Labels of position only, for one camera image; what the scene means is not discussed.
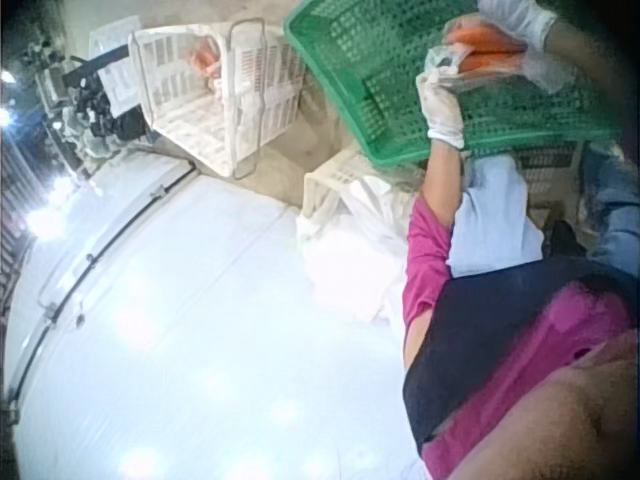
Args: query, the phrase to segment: carrot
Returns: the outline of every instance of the carrot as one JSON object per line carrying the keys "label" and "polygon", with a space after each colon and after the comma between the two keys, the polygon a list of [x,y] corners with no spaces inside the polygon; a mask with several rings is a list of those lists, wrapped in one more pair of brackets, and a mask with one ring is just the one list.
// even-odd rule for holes
{"label": "carrot", "polygon": [[458,66],[458,72],[466,73],[476,70],[490,71],[496,67],[517,68],[522,63],[521,54],[513,53],[472,53]]}
{"label": "carrot", "polygon": [[477,53],[520,53],[525,51],[523,43],[488,25],[452,30],[446,35],[445,43],[464,43],[474,47],[474,51]]}

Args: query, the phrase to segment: pink sleeve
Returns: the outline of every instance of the pink sleeve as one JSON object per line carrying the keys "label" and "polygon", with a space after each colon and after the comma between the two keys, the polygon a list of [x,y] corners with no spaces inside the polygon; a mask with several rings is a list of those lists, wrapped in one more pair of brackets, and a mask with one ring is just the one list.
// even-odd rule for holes
{"label": "pink sleeve", "polygon": [[442,286],[451,277],[446,265],[451,232],[418,195],[409,223],[407,284],[402,294],[407,329],[416,317],[435,305]]}

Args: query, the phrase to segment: dark vest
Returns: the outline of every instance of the dark vest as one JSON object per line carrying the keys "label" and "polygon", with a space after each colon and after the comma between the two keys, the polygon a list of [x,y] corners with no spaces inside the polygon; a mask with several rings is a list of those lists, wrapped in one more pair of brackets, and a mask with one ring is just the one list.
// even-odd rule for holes
{"label": "dark vest", "polygon": [[594,293],[620,295],[637,324],[638,280],[584,258],[551,257],[444,285],[429,334],[403,388],[418,452],[433,439],[438,426],[489,380],[516,336],[571,282]]}

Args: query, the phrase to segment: hand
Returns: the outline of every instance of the hand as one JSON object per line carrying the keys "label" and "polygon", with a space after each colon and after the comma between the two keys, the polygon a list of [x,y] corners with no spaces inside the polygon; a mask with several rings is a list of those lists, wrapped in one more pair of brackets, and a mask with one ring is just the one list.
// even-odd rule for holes
{"label": "hand", "polygon": [[541,52],[551,25],[558,19],[535,0],[478,0],[478,10],[509,35]]}
{"label": "hand", "polygon": [[458,99],[439,84],[439,72],[421,73],[416,78],[422,113],[429,124],[427,136],[460,150],[464,147],[462,114]]}

